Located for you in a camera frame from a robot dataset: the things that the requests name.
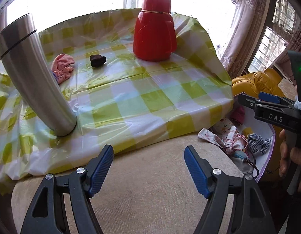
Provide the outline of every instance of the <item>human hand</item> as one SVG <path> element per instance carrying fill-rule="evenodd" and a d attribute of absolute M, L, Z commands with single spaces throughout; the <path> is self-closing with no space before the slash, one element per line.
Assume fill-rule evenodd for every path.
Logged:
<path fill-rule="evenodd" d="M 279 150 L 281 152 L 281 160 L 279 163 L 279 165 L 280 165 L 279 176 L 282 177 L 284 174 L 286 174 L 286 172 L 288 170 L 289 157 L 294 163 L 301 165 L 301 149 L 294 147 L 291 149 L 291 151 L 289 153 L 288 145 L 286 144 L 286 136 L 285 136 L 284 129 L 279 133 L 279 138 L 281 140 L 284 140 L 281 143 L 281 146 L 279 148 Z M 298 192 L 301 192 L 301 181 L 299 183 Z"/>

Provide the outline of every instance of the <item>silver tumbler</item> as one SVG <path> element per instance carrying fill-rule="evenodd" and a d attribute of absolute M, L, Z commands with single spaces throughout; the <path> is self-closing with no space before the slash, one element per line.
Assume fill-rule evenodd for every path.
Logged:
<path fill-rule="evenodd" d="M 20 95 L 57 136 L 69 134 L 77 117 L 66 102 L 47 67 L 31 14 L 26 14 L 0 33 L 0 58 Z"/>

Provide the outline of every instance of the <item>green and white tablecloth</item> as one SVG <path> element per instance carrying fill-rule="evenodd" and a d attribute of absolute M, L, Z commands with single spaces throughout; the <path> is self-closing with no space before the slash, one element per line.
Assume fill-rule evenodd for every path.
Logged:
<path fill-rule="evenodd" d="M 84 165 L 105 144 L 119 153 L 209 128 L 231 109 L 231 80 L 198 21 L 173 14 L 177 50 L 147 62 L 133 54 L 139 11 L 92 13 L 40 32 L 50 67 L 61 53 L 76 62 L 60 85 L 78 117 L 66 137 L 54 136 L 23 102 L 0 62 L 1 190 L 27 175 Z M 92 68 L 92 54 L 106 56 L 105 65 Z"/>

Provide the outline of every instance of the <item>white cable tie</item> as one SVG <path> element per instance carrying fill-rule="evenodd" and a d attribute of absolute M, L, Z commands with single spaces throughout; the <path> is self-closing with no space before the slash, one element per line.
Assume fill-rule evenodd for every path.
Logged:
<path fill-rule="evenodd" d="M 299 100 L 296 100 L 294 107 L 298 110 L 301 110 L 301 102 L 299 102 Z"/>

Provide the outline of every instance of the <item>yellow leather sofa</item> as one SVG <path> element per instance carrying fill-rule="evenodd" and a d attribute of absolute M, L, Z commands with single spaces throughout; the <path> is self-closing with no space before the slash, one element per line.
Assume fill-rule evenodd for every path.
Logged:
<path fill-rule="evenodd" d="M 272 68 L 268 68 L 264 72 L 260 71 L 239 76 L 232 80 L 233 95 L 236 96 L 242 92 L 245 92 L 249 96 L 257 98 L 258 94 L 262 91 L 284 97 L 285 95 L 277 86 L 281 80 L 281 76 Z M 279 132 L 282 129 L 276 126 L 273 126 L 273 128 L 276 133 L 276 140 L 273 154 L 266 167 L 265 173 L 261 178 L 263 181 L 277 181 L 279 179 L 278 167 L 281 158 L 279 146 L 282 143 L 282 141 L 279 139 Z"/>

